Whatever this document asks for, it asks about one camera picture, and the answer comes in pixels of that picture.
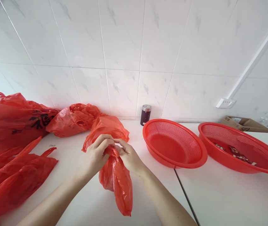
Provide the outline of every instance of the white table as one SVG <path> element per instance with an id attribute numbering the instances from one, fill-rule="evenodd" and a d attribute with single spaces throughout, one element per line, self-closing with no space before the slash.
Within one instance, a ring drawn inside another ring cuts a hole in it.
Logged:
<path id="1" fill-rule="evenodd" d="M 143 162 L 192 216 L 174 169 L 161 165 L 149 154 L 142 136 L 143 127 L 139 121 L 123 120 L 121 122 L 130 132 L 129 143 L 135 148 Z M 81 149 L 89 133 L 87 131 L 67 138 L 58 138 L 49 134 L 42 139 L 32 153 L 42 154 L 50 145 L 55 145 L 57 150 L 50 157 L 58 159 L 59 162 L 44 184 L 20 208 L 0 217 L 0 225 L 17 224 L 66 178 L 74 174 L 85 158 L 85 153 Z M 134 199 L 131 217 L 124 217 L 119 212 L 114 193 L 103 189 L 97 174 L 70 203 L 57 225 L 160 225 L 153 204 L 141 182 L 133 174 L 131 178 Z"/>
<path id="2" fill-rule="evenodd" d="M 199 124 L 182 125 L 199 135 Z M 268 144 L 267 135 L 252 133 Z M 211 157 L 200 168 L 176 172 L 201 226 L 268 225 L 268 174 L 239 173 Z"/>

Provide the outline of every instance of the tile grout line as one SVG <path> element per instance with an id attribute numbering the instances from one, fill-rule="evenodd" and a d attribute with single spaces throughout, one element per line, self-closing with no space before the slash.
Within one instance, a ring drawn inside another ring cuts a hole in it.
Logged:
<path id="1" fill-rule="evenodd" d="M 102 69 L 104 68 L 96 68 L 96 67 L 73 67 L 73 66 L 58 66 L 58 65 L 42 65 L 42 64 L 21 64 L 21 63 L 0 63 L 0 64 L 12 64 L 12 65 L 29 65 L 29 66 L 45 66 L 45 67 L 66 67 L 66 68 L 87 68 L 87 69 Z M 112 69 L 107 68 L 107 70 L 117 70 L 117 71 L 134 71 L 134 72 L 154 72 L 154 73 L 171 73 L 171 72 L 159 72 L 159 71 L 138 71 L 138 70 L 123 70 L 123 69 Z M 202 76 L 218 76 L 218 77 L 226 77 L 226 78 L 239 78 L 239 76 L 226 76 L 220 74 L 194 74 L 194 73 L 175 73 L 181 75 L 202 75 Z M 268 78 L 257 78 L 257 77 L 248 77 L 251 79 L 268 79 Z"/>
<path id="2" fill-rule="evenodd" d="M 163 110 L 164 110 L 164 107 L 165 107 L 165 104 L 166 104 L 167 95 L 168 95 L 169 89 L 170 89 L 170 87 L 171 87 L 171 83 L 172 83 L 172 77 L 173 77 L 173 75 L 174 75 L 174 73 L 172 73 L 171 80 L 170 80 L 170 82 L 169 82 L 168 90 L 167 90 L 167 93 L 166 93 L 166 97 L 165 97 L 165 100 L 164 100 L 164 104 L 163 104 L 163 108 L 162 108 L 162 112 L 161 112 L 160 117 L 162 117 L 162 114 L 163 114 Z"/>
<path id="3" fill-rule="evenodd" d="M 142 45 L 143 45 L 143 32 L 144 32 L 144 19 L 145 19 L 145 6 L 146 1 L 144 1 L 144 12 L 143 12 L 143 24 L 142 24 L 142 37 L 141 37 L 141 53 L 140 53 L 140 65 L 139 65 L 139 77 L 138 77 L 138 89 L 137 89 L 137 103 L 136 103 L 136 112 L 135 117 L 137 117 L 137 111 L 138 111 L 138 99 L 139 99 L 139 87 L 140 87 L 140 74 L 141 74 L 141 61 L 142 61 Z"/>
<path id="4" fill-rule="evenodd" d="M 24 45 L 23 41 L 21 40 L 21 37 L 19 36 L 19 34 L 18 34 L 16 28 L 14 27 L 14 24 L 12 23 L 12 21 L 11 21 L 11 19 L 10 19 L 10 17 L 9 17 L 9 15 L 8 15 L 8 13 L 7 13 L 7 11 L 6 11 L 6 9 L 5 9 L 5 7 L 4 7 L 4 5 L 3 5 L 3 3 L 2 3 L 1 0 L 0 0 L 0 3 L 1 3 L 1 5 L 2 5 L 2 7 L 3 7 L 3 9 L 4 9 L 4 11 L 5 11 L 5 13 L 6 13 L 6 15 L 7 15 L 8 19 L 9 19 L 9 21 L 10 21 L 10 23 L 11 23 L 11 25 L 12 25 L 12 27 L 14 28 L 14 31 L 16 32 L 16 34 L 17 34 L 17 36 L 18 36 L 20 42 L 22 43 L 22 45 L 23 45 L 23 47 L 24 47 L 24 49 L 25 49 L 25 51 L 26 51 L 26 53 L 27 53 L 28 58 L 30 59 L 30 61 L 31 61 L 31 63 L 32 63 L 32 64 L 20 64 L 20 65 L 29 65 L 29 66 L 33 66 L 34 70 L 36 71 L 36 73 L 37 73 L 37 75 L 38 75 L 38 77 L 39 77 L 39 79 L 40 79 L 40 82 L 43 83 L 43 82 L 42 82 L 42 78 L 41 78 L 40 74 L 38 73 L 38 71 L 37 71 L 37 69 L 36 69 L 36 66 L 34 65 L 34 63 L 33 63 L 32 59 L 31 59 L 31 57 L 30 57 L 30 55 L 29 55 L 27 49 L 25 48 L 25 45 Z M 47 96 L 48 96 L 49 100 L 51 101 L 53 107 L 55 107 L 55 105 L 54 105 L 52 99 L 50 98 L 50 95 L 49 95 L 48 92 L 47 92 Z"/>
<path id="5" fill-rule="evenodd" d="M 106 59 L 105 59 L 105 48 L 103 46 L 103 37 L 102 37 L 102 28 L 101 28 L 101 20 L 100 20 L 100 10 L 99 10 L 99 1 L 97 0 L 97 8 L 98 8 L 98 17 L 99 17 L 99 26 L 100 26 L 100 34 L 101 34 L 101 43 L 102 43 L 102 52 L 103 52 L 103 62 L 105 64 L 105 73 L 106 73 L 106 80 L 107 80 L 107 89 L 108 89 L 108 100 L 109 100 L 109 110 L 110 115 L 111 113 L 111 102 L 110 102 L 110 94 L 109 94 L 109 81 L 107 75 L 107 67 L 106 67 Z"/>
<path id="6" fill-rule="evenodd" d="M 62 45 L 63 45 L 63 48 L 64 48 L 65 56 L 66 56 L 66 59 L 67 59 L 68 65 L 69 65 L 69 70 L 70 70 L 71 75 L 72 75 L 72 78 L 73 78 L 73 82 L 74 82 L 74 85 L 75 85 L 75 88 L 76 88 L 76 91 L 77 91 L 77 95 L 78 95 L 79 101 L 81 102 L 81 98 L 80 98 L 80 95 L 79 95 L 79 92 L 78 92 L 78 88 L 77 88 L 77 85 L 76 85 L 76 82 L 75 82 L 75 79 L 74 79 L 74 75 L 73 75 L 73 72 L 72 72 L 71 67 L 70 67 L 69 59 L 67 57 L 65 45 L 63 43 L 63 39 L 62 39 L 61 33 L 59 32 L 59 29 L 58 29 L 58 25 L 57 25 L 57 21 L 56 21 L 55 15 L 54 15 L 54 11 L 53 11 L 52 5 L 50 3 L 50 0 L 48 0 L 48 2 L 49 2 L 49 5 L 50 5 L 50 8 L 51 8 L 51 11 L 52 11 L 52 15 L 53 15 L 53 18 L 54 18 L 54 21 L 55 21 L 55 24 L 56 24 L 56 28 L 57 28 L 59 37 L 61 39 L 61 42 L 62 42 Z"/>
<path id="7" fill-rule="evenodd" d="M 137 104 L 136 104 L 136 112 L 135 112 L 135 117 L 137 117 L 137 111 L 138 111 L 138 98 L 139 98 L 139 87 L 140 87 L 140 73 L 139 72 L 139 77 L 138 77 L 138 89 L 137 89 Z"/>
<path id="8" fill-rule="evenodd" d="M 139 71 L 141 71 L 141 61 L 142 61 L 142 46 L 143 46 L 143 32 L 144 32 L 144 18 L 145 18 L 145 6 L 146 1 L 144 1 L 144 12 L 143 12 L 143 24 L 142 24 L 142 37 L 141 37 L 141 53 L 140 53 L 140 65 L 139 65 Z"/>
<path id="9" fill-rule="evenodd" d="M 188 14 L 187 14 L 186 23 L 185 23 L 185 26 L 184 26 L 184 30 L 183 30 L 183 34 L 182 34 L 182 38 L 181 38 L 181 42 L 180 42 L 180 46 L 179 46 L 179 50 L 178 50 L 178 54 L 177 54 L 175 66 L 174 66 L 174 69 L 172 71 L 173 74 L 175 72 L 176 64 L 177 64 L 177 61 L 178 61 L 178 57 L 179 57 L 181 45 L 182 45 L 182 42 L 183 42 L 183 37 L 184 37 L 185 30 L 186 30 L 186 26 L 187 26 L 187 22 L 188 22 L 188 18 L 189 18 L 189 14 L 190 14 L 190 11 L 191 11 L 191 5 L 192 4 L 193 4 L 193 0 L 190 2 L 189 11 L 188 11 Z"/>
<path id="10" fill-rule="evenodd" d="M 174 69 L 172 71 L 172 77 L 174 76 L 174 72 L 175 72 L 177 61 L 178 61 L 178 57 L 179 57 L 179 53 L 180 53 L 180 49 L 181 49 L 181 45 L 182 45 L 184 33 L 185 33 L 185 30 L 186 30 L 186 25 L 187 25 L 187 21 L 188 21 L 188 17 L 189 17 L 189 14 L 190 14 L 192 3 L 193 3 L 193 0 L 190 2 L 189 11 L 188 11 L 188 14 L 187 14 L 187 17 L 186 17 L 186 22 L 185 22 L 184 30 L 183 30 L 183 33 L 182 33 L 182 38 L 181 38 L 181 42 L 180 42 L 180 46 L 179 46 L 177 58 L 176 58 L 176 61 L 175 61 L 175 66 L 174 66 Z M 169 82 L 168 90 L 167 90 L 167 93 L 166 93 L 166 97 L 165 97 L 165 100 L 164 100 L 164 105 L 163 105 L 163 108 L 162 108 L 162 112 L 161 112 L 161 116 L 160 117 L 162 117 L 162 114 L 163 114 L 163 111 L 164 111 L 164 107 L 165 107 L 165 104 L 166 104 L 167 95 L 168 95 L 168 92 L 170 90 L 170 86 L 171 86 L 171 83 L 172 83 L 172 77 L 171 77 L 171 81 Z"/>
<path id="11" fill-rule="evenodd" d="M 184 193 L 184 195 L 185 195 L 185 198 L 186 198 L 186 200 L 187 200 L 187 203 L 188 203 L 188 205 L 189 205 L 189 207 L 190 207 L 190 210 L 191 210 L 191 212 L 192 212 L 192 214 L 193 214 L 193 216 L 194 216 L 194 218 L 195 218 L 195 220 L 196 220 L 196 223 L 197 223 L 198 226 L 200 226 L 200 222 L 198 221 L 197 215 L 196 215 L 196 213 L 194 212 L 193 206 L 191 205 L 191 203 L 190 203 L 190 201 L 189 201 L 189 198 L 188 198 L 188 196 L 187 196 L 187 194 L 186 194 L 186 192 L 185 192 L 185 189 L 184 189 L 184 187 L 183 187 L 183 185 L 182 185 L 182 182 L 181 182 L 181 180 L 180 180 L 180 178 L 179 178 L 179 176 L 178 176 L 178 173 L 177 173 L 176 169 L 174 169 L 174 171 L 175 171 L 175 173 L 176 173 L 176 176 L 177 176 L 177 178 L 178 178 L 178 181 L 179 181 L 179 183 L 180 183 L 180 186 L 181 186 L 181 188 L 182 188 L 182 191 L 183 191 L 183 193 Z"/>

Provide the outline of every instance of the black printed character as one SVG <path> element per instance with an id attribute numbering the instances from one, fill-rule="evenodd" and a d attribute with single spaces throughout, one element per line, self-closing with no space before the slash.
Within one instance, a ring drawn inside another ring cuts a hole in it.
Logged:
<path id="1" fill-rule="evenodd" d="M 47 126 L 54 116 L 48 117 L 48 114 L 40 115 L 39 117 L 31 117 L 29 120 L 35 120 L 35 123 L 31 127 L 36 127 L 36 129 L 42 129 L 43 126 Z"/>
<path id="2" fill-rule="evenodd" d="M 22 131 L 21 130 L 17 130 L 17 129 L 13 129 L 12 134 L 16 134 L 16 133 L 20 133 L 20 132 L 22 132 Z"/>

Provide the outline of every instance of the electrical outlet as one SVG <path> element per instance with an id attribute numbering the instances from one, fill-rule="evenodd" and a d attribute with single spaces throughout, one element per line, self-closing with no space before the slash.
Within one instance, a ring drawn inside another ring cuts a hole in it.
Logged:
<path id="1" fill-rule="evenodd" d="M 216 105 L 217 108 L 232 108 L 236 100 L 234 99 L 226 99 L 221 98 L 218 104 Z"/>

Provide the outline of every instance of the red plastic basket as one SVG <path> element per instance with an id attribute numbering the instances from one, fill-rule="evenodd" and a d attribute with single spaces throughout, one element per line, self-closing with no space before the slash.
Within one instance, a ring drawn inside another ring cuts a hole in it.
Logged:
<path id="1" fill-rule="evenodd" d="M 170 168 L 197 168 L 207 160 L 200 139 L 188 128 L 166 119 L 153 119 L 143 127 L 143 138 L 150 154 Z"/>
<path id="2" fill-rule="evenodd" d="M 242 173 L 268 173 L 268 145 L 237 129 L 226 125 L 204 122 L 198 127 L 199 138 L 204 143 L 208 155 L 222 165 Z M 233 146 L 256 165 L 248 164 L 218 148 Z"/>

